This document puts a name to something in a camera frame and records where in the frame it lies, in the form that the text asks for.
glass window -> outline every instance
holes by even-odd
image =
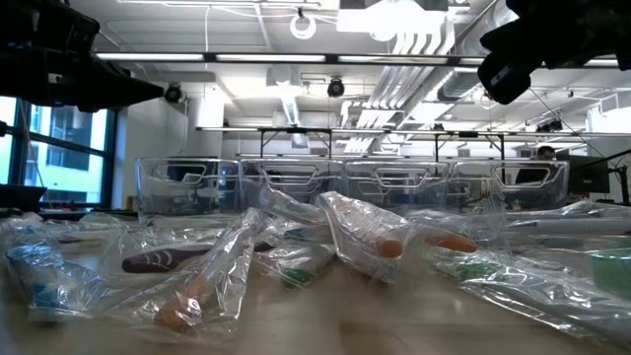
[[[43,142],[31,142],[24,184],[41,186],[48,192],[42,201],[101,202],[103,158],[76,152]]]
[[[73,106],[31,106],[31,132],[93,149],[105,149],[106,126],[106,109],[90,113]]]
[[[0,120],[10,126],[16,123],[16,104],[17,100],[14,98],[0,97]]]
[[[11,165],[11,149],[13,137],[0,137],[0,183],[9,182],[9,166]]]

person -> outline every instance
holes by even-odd
[[[549,162],[554,160],[554,148],[550,146],[542,146],[536,151],[536,159],[538,161]],[[515,184],[540,182],[545,179],[547,170],[544,169],[521,169],[515,179]]]

wooden table surface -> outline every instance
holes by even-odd
[[[306,289],[251,271],[230,351],[162,344],[99,319],[40,324],[0,276],[2,355],[603,354],[590,343],[473,297],[443,275],[414,284],[370,282],[339,260]]]

window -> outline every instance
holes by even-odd
[[[31,106],[31,132],[79,144],[105,148],[107,110],[80,112],[75,107]]]
[[[80,112],[73,106],[35,106],[0,97],[0,119],[11,126],[0,138],[0,183],[45,186],[41,202],[46,205],[109,206],[114,112]]]

plastic storage container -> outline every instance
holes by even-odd
[[[541,180],[516,183],[522,170],[539,171]],[[560,208],[567,198],[569,173],[567,162],[457,162],[450,174],[446,207],[468,213],[496,195],[509,211]]]
[[[258,207],[266,183],[302,203],[313,203],[327,191],[341,192],[344,164],[326,159],[241,160],[243,205]]]
[[[136,160],[138,216],[239,214],[239,163],[220,159]]]
[[[445,208],[450,166],[426,161],[348,161],[344,194],[399,215]]]

